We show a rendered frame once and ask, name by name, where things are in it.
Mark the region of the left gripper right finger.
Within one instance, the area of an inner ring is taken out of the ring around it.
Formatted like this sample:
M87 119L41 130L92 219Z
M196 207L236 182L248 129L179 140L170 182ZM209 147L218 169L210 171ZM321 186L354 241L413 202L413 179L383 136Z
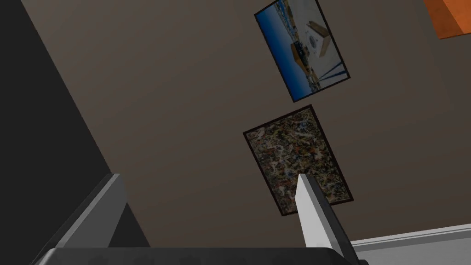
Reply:
M348 262L358 262L357 254L313 176L299 174L295 202L306 247L336 251Z

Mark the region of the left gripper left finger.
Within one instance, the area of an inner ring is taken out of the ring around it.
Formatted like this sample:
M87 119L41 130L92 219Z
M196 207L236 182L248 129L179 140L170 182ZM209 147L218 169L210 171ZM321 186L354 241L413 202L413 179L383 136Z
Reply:
M123 177L107 174L40 250L35 262L56 248L109 246L128 202Z

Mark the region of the orange wooden furniture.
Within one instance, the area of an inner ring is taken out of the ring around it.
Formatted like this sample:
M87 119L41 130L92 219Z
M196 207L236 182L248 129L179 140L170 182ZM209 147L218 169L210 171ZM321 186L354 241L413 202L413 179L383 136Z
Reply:
M471 34L471 0L423 0L439 39Z

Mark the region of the speckled framed wall picture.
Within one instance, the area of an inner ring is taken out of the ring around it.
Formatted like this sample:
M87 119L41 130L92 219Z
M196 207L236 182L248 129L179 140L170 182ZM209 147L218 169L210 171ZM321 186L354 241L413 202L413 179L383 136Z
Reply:
M249 129L243 136L281 216L298 212L299 174L314 176L331 205L354 200L312 105Z

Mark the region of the blue framed wall picture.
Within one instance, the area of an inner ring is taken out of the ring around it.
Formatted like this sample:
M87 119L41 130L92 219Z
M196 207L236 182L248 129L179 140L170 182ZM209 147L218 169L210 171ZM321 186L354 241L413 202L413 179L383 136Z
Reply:
M319 0L275 0L254 18L294 103L350 78Z

